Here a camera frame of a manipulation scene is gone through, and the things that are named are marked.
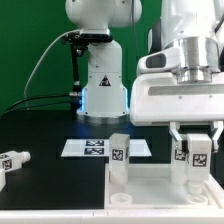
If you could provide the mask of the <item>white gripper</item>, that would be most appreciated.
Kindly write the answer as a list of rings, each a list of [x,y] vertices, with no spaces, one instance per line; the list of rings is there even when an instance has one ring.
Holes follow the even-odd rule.
[[[224,72],[211,83],[178,84],[172,73],[140,75],[133,84],[130,119],[135,126],[169,124],[172,149],[187,152],[180,123],[210,123],[212,152],[219,150],[224,131]]]

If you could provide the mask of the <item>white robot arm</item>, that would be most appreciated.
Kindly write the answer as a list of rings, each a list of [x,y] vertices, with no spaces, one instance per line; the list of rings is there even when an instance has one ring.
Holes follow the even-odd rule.
[[[224,129],[224,72],[218,27],[224,0],[162,0],[148,32],[148,54],[138,60],[131,97],[121,83],[121,46],[112,27],[138,22],[140,0],[66,0],[77,25],[76,44],[89,52],[88,81],[77,115],[92,122],[128,115],[136,126],[168,125],[176,140],[184,124],[211,124],[213,148]]]

